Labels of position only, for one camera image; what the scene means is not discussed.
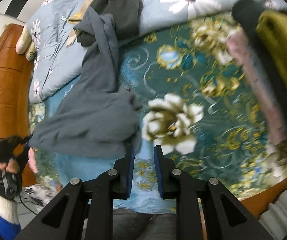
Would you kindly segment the left hand in black glove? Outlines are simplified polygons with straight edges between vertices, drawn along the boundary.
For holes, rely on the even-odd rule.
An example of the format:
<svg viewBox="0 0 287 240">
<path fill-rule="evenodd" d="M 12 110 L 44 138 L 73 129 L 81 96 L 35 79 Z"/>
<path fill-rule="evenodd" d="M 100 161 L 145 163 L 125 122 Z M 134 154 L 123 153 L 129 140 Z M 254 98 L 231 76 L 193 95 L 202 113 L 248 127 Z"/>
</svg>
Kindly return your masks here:
<svg viewBox="0 0 287 240">
<path fill-rule="evenodd" d="M 31 137 L 13 135 L 0 140 L 0 196 L 7 200 L 13 200 L 21 192 Z"/>
</svg>

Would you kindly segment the white and blue sleeve forearm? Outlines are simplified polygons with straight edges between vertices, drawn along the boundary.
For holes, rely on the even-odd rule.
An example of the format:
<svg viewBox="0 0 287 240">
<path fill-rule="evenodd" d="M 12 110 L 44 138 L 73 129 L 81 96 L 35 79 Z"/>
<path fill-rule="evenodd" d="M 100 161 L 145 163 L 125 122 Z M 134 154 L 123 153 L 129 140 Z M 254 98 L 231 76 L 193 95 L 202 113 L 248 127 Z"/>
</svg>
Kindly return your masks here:
<svg viewBox="0 0 287 240">
<path fill-rule="evenodd" d="M 17 202 L 0 195 L 0 237 L 5 240 L 14 240 L 20 231 Z"/>
</svg>

